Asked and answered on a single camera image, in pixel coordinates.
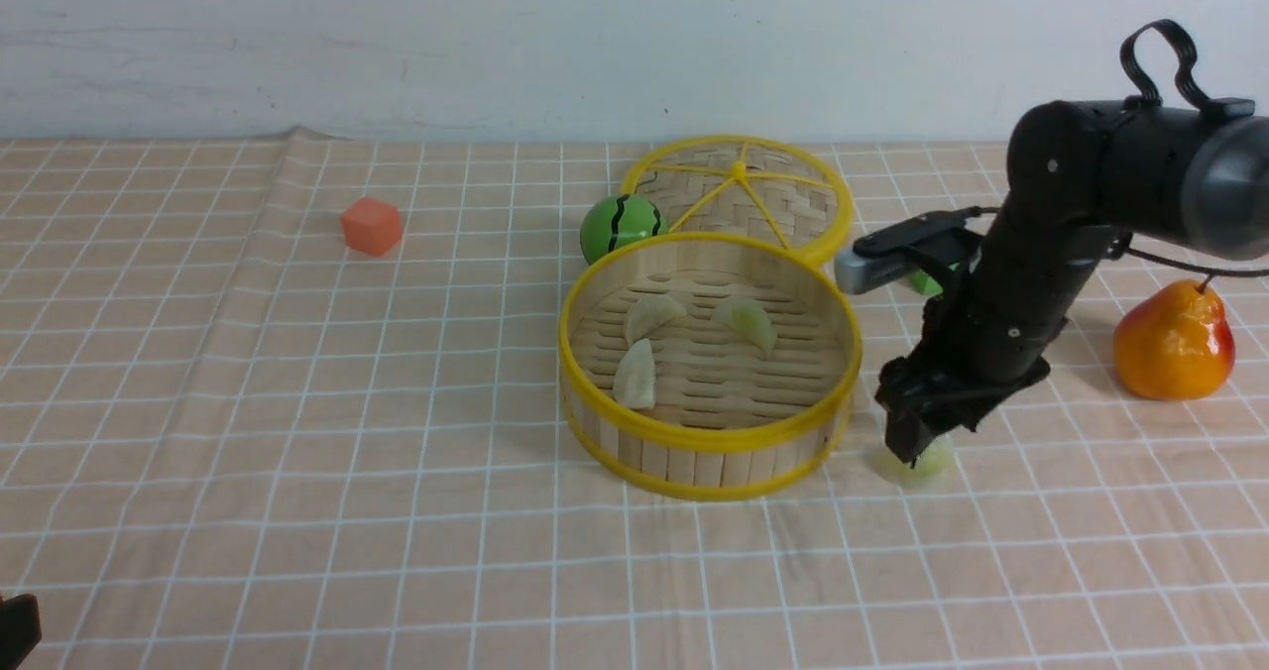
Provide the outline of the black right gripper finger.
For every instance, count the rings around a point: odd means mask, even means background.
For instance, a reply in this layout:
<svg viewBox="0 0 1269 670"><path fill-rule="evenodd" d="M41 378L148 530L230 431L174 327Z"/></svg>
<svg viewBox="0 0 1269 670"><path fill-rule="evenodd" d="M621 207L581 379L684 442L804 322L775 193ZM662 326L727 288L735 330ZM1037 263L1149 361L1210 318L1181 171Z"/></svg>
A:
<svg viewBox="0 0 1269 670"><path fill-rule="evenodd" d="M1001 401L1001 397L937 398L931 404L931 435L940 438L956 429L976 431L983 417L989 417Z"/></svg>
<svg viewBox="0 0 1269 670"><path fill-rule="evenodd" d="M898 404L884 409L884 448L901 464L916 467L937 439L938 431L925 420L923 406Z"/></svg>

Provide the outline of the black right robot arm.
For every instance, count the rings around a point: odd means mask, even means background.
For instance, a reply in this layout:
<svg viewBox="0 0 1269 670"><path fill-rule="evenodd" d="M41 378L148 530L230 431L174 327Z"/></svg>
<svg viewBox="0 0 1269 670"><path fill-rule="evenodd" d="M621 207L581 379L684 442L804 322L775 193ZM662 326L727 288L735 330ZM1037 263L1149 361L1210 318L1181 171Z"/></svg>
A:
<svg viewBox="0 0 1269 670"><path fill-rule="evenodd" d="M1046 379L1060 336L1101 260L1136 235L1230 261L1266 254L1268 122L1178 107L1051 102L1018 123L1009 192L983 236L975 209L930 212L857 240L862 293L925 270L943 293L906 357L884 363L884 445L910 463L945 431L975 430Z"/></svg>

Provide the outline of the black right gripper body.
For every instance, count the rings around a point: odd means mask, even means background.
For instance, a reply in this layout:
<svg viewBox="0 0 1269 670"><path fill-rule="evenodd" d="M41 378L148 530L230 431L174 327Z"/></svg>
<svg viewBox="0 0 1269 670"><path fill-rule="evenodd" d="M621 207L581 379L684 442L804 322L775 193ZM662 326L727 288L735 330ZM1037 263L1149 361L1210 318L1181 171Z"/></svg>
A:
<svg viewBox="0 0 1269 670"><path fill-rule="evenodd" d="M931 426L931 404L937 398L1004 401L1047 379L1051 364L1043 354L1051 341L1049 334L1037 339L1028 327L991 310L929 298L923 307L917 345L910 354L884 363L876 402L882 409L898 404L923 406Z"/></svg>

